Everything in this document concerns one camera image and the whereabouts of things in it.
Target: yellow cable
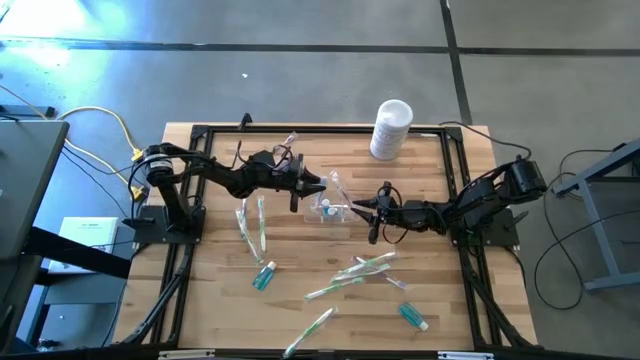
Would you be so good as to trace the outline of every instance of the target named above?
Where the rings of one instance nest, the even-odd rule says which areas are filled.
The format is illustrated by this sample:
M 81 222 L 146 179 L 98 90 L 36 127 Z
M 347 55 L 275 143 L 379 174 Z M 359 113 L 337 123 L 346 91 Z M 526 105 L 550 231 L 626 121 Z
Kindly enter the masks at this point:
M 100 106 L 81 106 L 72 110 L 67 111 L 66 113 L 58 116 L 57 120 L 64 120 L 67 116 L 79 112 L 79 111 L 85 111 L 85 110 L 98 110 L 98 111 L 102 111 L 105 112 L 111 116 L 113 116 L 114 118 L 116 118 L 116 120 L 118 120 L 118 122 L 120 123 L 120 127 L 122 127 L 122 132 L 124 132 L 124 136 L 125 138 L 127 138 L 127 142 L 129 143 L 129 146 L 131 147 L 131 150 L 133 151 L 133 156 L 136 157 L 138 154 L 142 153 L 140 151 L 140 149 L 138 149 L 135 145 L 133 145 L 133 142 L 131 141 L 131 135 L 129 134 L 129 129 L 127 129 L 127 126 L 124 124 L 124 121 L 122 120 L 122 118 L 120 116 L 118 116 L 118 114 L 114 113 L 113 111 L 109 110 L 109 109 L 105 109 L 103 107 Z
M 22 97 L 20 97 L 20 95 L 14 93 L 13 91 L 9 90 L 8 88 L 6 88 L 3 85 L 0 85 L 0 88 L 2 88 L 4 91 L 8 92 L 9 94 L 15 96 L 16 98 L 18 98 L 20 101 L 22 101 L 23 103 L 25 103 L 28 107 L 31 108 L 31 110 L 33 110 L 36 114 L 40 115 L 41 118 L 43 118 L 44 120 L 51 120 L 51 119 L 47 119 L 46 116 L 44 116 L 44 114 L 42 114 L 40 111 L 38 111 L 38 109 L 36 109 L 35 106 L 33 106 L 30 102 L 28 102 L 27 100 L 23 99 Z M 137 147 L 135 147 L 133 145 L 133 142 L 131 141 L 131 136 L 129 135 L 129 130 L 127 130 L 127 127 L 124 124 L 124 121 L 122 121 L 122 118 L 120 118 L 120 116 L 118 116 L 116 113 L 114 113 L 111 110 L 102 108 L 102 107 L 98 107 L 98 106 L 82 106 L 79 108 L 75 108 L 72 110 L 67 111 L 66 113 L 60 115 L 56 120 L 63 120 L 64 118 L 66 118 L 67 116 L 75 113 L 75 112 L 79 112 L 79 111 L 84 111 L 84 110 L 98 110 L 98 111 L 102 111 L 105 112 L 107 114 L 112 115 L 113 117 L 116 118 L 116 120 L 118 120 L 118 122 L 120 123 L 120 126 L 122 127 L 122 130 L 124 131 L 124 135 L 127 138 L 127 142 L 129 143 L 129 146 L 131 146 L 131 149 L 133 151 L 133 158 L 132 160 L 136 160 L 138 157 L 140 157 L 142 155 L 142 151 L 140 151 L 140 149 L 138 149 Z M 99 156 L 91 153 L 88 150 L 85 150 L 77 145 L 74 145 L 68 138 L 64 139 L 65 143 L 67 145 L 69 145 L 70 147 L 72 147 L 73 149 L 95 159 L 96 161 L 100 162 L 102 165 L 106 166 L 107 168 L 109 168 L 109 170 L 111 170 L 112 172 L 116 173 L 116 169 L 111 166 L 108 162 L 106 162 L 105 160 L 103 160 L 102 158 L 100 158 Z M 120 175 L 120 173 L 116 173 L 116 176 L 118 176 L 120 178 L 120 180 L 122 180 L 122 182 L 125 185 L 129 185 L 129 182 L 122 176 Z M 139 197 L 139 195 L 142 194 L 142 190 L 139 188 L 136 188 L 134 186 L 131 187 L 131 190 L 133 190 L 134 193 L 134 197 L 137 199 Z

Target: gray metal stand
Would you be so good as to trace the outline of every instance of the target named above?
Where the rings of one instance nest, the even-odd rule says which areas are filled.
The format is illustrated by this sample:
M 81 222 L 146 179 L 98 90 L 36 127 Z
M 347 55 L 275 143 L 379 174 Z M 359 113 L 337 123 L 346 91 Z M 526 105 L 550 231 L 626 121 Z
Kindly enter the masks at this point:
M 603 182 L 623 184 L 629 183 L 630 178 L 627 177 L 606 177 L 605 175 L 620 168 L 621 166 L 631 162 L 634 158 L 640 156 L 640 139 L 636 139 L 633 142 L 621 147 L 620 149 L 611 153 L 611 155 L 597 162 L 588 169 L 580 172 L 567 182 L 555 186 L 553 192 L 556 196 L 563 196 L 570 191 L 580 190 L 580 194 L 584 199 L 584 205 L 589 215 L 589 220 L 596 222 L 611 213 L 606 214 L 602 211 L 602 208 L 596 206 L 596 199 L 594 199 L 594 186 Z M 636 209 L 640 209 L 640 202 L 635 204 Z M 585 282 L 584 286 L 587 291 L 614 288 L 620 286 L 628 286 L 634 284 L 640 284 L 640 272 L 628 272 L 622 273 L 620 267 L 616 262 L 614 251 L 611 248 L 611 242 L 607 231 L 605 230 L 605 224 L 603 221 L 598 221 L 593 224 L 593 229 L 598 239 L 598 245 L 604 258 L 605 264 L 609 271 L 609 275 L 593 279 Z

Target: white container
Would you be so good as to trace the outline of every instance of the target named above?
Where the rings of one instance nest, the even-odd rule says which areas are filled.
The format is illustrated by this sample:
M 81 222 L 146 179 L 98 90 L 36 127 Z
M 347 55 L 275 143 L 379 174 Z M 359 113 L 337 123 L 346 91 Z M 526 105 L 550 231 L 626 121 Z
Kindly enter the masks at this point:
M 371 154 L 379 160 L 392 160 L 398 156 L 413 121 L 413 110 L 404 101 L 387 100 L 378 108 L 373 130 Z

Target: gray floor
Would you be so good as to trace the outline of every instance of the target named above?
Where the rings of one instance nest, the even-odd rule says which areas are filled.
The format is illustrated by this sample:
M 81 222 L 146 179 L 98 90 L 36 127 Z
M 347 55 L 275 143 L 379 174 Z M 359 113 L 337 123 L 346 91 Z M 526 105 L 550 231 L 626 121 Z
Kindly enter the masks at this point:
M 33 3 L 44 5 L 37 10 L 29 7 Z M 84 0 L 84 7 L 64 1 L 71 5 L 57 16 L 65 21 L 43 27 L 41 20 L 53 11 L 46 3 L 18 0 L 0 24 L 0 34 L 188 43 L 446 45 L 435 0 L 194 0 L 189 6 L 177 0 Z M 640 3 L 633 0 L 450 0 L 450 6 L 460 46 L 639 45 Z M 569 151 L 612 148 L 640 135 L 640 57 L 463 55 L 461 64 L 474 124 L 489 125 L 496 137 L 530 146 L 547 180 Z M 0 50 L 0 73 L 2 84 L 38 104 L 61 110 L 100 105 L 116 111 L 140 146 L 160 141 L 168 121 L 238 121 L 244 112 L 259 122 L 372 122 L 377 106 L 389 98 L 407 101 L 417 123 L 460 120 L 449 57 L 441 54 L 5 48 Z M 0 102 L 15 103 L 6 94 L 0 94 Z M 108 116 L 87 113 L 69 121 L 72 139 L 116 166 L 128 164 L 126 142 Z M 495 149 L 498 162 L 516 154 Z M 597 154 L 578 155 L 567 168 L 577 171 L 596 159 Z M 117 179 L 100 179 L 127 204 Z M 548 202 L 560 236 L 587 222 L 580 202 Z M 518 230 L 532 284 L 535 261 L 553 239 L 542 203 L 516 208 L 524 210 L 530 215 Z M 57 231 L 63 216 L 118 213 L 90 180 L 60 160 L 37 223 Z M 568 241 L 568 248 L 585 279 L 605 274 L 590 231 Z M 628 252 L 638 254 L 640 247 L 629 245 Z M 575 275 L 560 252 L 545 260 L 539 276 L 541 291 L 552 302 L 570 303 L 577 295 Z M 532 286 L 528 291 L 536 332 L 545 347 L 640 357 L 640 287 L 585 294 L 576 309 L 565 312 L 545 307 Z M 94 326 L 96 333 L 106 331 L 104 320 L 104 327 Z M 85 332 L 79 323 L 79 331 Z M 54 325 L 45 330 L 55 333 Z M 77 339 L 69 339 L 63 341 L 77 344 Z

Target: wooden tabletop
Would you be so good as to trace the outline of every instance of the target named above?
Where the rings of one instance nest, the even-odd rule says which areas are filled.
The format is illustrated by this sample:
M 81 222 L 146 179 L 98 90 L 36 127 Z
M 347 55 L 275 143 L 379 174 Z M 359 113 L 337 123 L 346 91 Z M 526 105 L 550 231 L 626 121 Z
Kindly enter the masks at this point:
M 192 125 L 167 124 L 164 141 L 187 148 Z M 476 129 L 488 132 L 484 126 Z M 463 134 L 471 178 L 495 167 L 491 143 L 466 129 Z M 242 140 L 241 154 L 246 158 L 256 151 L 271 149 L 286 136 L 217 133 L 212 155 L 230 165 L 238 140 Z M 305 164 L 314 174 L 326 176 L 336 169 L 346 189 L 356 197 L 372 197 L 388 180 L 405 200 L 448 199 L 437 138 L 408 137 L 398 158 L 388 162 L 370 155 L 370 138 L 363 134 L 300 134 L 292 150 L 304 154 Z M 472 348 L 458 253 L 447 236 L 409 233 L 395 246 L 384 242 L 382 237 L 377 245 L 369 245 L 364 221 L 336 225 L 305 222 L 309 198 L 301 201 L 298 213 L 294 214 L 289 212 L 288 193 L 258 190 L 249 198 L 248 224 L 255 239 L 259 239 L 256 195 L 265 196 L 266 258 L 278 265 L 274 278 L 263 292 L 251 286 L 260 267 L 240 239 L 234 210 L 241 201 L 224 188 L 207 182 L 204 197 L 207 220 L 194 256 L 181 348 L 286 348 L 332 306 L 338 307 L 338 315 L 304 342 L 302 348 Z M 150 203 L 162 204 L 157 191 L 152 191 Z M 396 229 L 387 233 L 390 239 L 401 234 Z M 381 278 L 368 277 L 363 285 L 346 287 L 309 303 L 303 301 L 305 294 L 326 287 L 336 271 L 351 266 L 353 255 L 374 257 L 394 249 L 399 258 L 391 263 L 391 273 L 409 284 L 407 291 Z M 166 251 L 166 245 L 152 245 L 133 260 L 116 341 L 131 333 L 156 301 Z M 518 264 L 501 248 L 487 248 L 487 259 L 496 301 L 522 335 L 535 343 Z M 419 331 L 398 314 L 397 307 L 404 301 L 423 314 L 430 325 L 428 331 Z M 165 333 L 170 327 L 172 306 L 165 320 Z M 479 312 L 483 333 L 489 339 L 484 307 L 479 306 Z

